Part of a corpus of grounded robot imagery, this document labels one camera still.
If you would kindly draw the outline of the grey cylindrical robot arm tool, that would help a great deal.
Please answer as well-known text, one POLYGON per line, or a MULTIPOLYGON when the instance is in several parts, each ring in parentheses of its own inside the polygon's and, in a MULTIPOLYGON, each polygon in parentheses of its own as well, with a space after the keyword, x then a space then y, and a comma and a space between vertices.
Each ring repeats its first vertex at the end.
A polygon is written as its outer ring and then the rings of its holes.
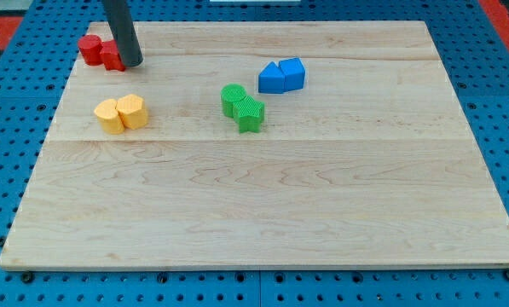
POLYGON ((127 1, 101 0, 101 4, 122 63, 126 67, 138 67, 143 62, 143 54, 127 1))

